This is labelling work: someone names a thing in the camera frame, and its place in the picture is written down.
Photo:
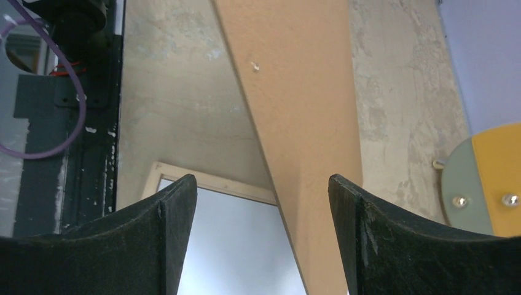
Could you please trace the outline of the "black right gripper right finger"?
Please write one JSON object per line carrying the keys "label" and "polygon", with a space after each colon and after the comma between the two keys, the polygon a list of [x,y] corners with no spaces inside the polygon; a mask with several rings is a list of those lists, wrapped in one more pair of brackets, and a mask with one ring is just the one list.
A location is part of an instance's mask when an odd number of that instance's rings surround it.
{"label": "black right gripper right finger", "polygon": [[520,238],[456,229],[341,175],[328,195],[350,294],[519,294]]}

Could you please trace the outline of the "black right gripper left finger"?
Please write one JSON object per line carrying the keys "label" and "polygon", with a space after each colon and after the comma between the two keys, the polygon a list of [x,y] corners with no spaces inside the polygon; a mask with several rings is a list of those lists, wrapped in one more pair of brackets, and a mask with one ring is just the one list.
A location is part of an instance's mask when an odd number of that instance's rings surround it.
{"label": "black right gripper left finger", "polygon": [[2,294],[176,294],[197,204],[185,175],[65,234],[1,239]]}

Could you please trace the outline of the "wooden picture frame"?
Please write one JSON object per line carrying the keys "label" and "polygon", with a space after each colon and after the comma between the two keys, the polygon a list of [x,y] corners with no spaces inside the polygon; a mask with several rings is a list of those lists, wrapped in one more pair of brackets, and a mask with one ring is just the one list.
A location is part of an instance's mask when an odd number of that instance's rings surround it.
{"label": "wooden picture frame", "polygon": [[268,189],[161,162],[152,164],[141,200],[160,191],[159,184],[161,180],[176,181],[187,174],[194,175],[198,187],[202,189],[277,206],[273,192]]}

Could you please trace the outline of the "brown cardboard backing board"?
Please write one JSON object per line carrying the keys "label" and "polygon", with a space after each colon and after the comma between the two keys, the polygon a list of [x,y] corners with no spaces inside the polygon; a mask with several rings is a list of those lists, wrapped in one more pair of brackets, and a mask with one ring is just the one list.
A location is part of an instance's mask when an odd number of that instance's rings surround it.
{"label": "brown cardboard backing board", "polygon": [[347,1],[214,1],[308,294],[346,294],[329,177],[362,183]]}

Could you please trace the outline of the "glossy printed photo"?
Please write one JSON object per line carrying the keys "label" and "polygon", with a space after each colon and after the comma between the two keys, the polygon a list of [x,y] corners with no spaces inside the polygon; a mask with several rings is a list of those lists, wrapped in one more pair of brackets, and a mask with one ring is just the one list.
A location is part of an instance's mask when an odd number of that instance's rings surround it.
{"label": "glossy printed photo", "polygon": [[274,205],[198,188],[178,294],[305,294]]}

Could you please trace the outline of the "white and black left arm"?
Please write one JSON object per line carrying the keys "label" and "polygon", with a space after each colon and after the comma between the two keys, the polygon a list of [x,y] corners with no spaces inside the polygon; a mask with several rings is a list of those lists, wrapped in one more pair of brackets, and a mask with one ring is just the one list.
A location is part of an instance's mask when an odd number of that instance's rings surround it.
{"label": "white and black left arm", "polygon": [[105,32],[109,1],[41,0],[23,1],[23,6],[40,16],[50,28],[50,37],[69,61],[90,62],[109,50]]}

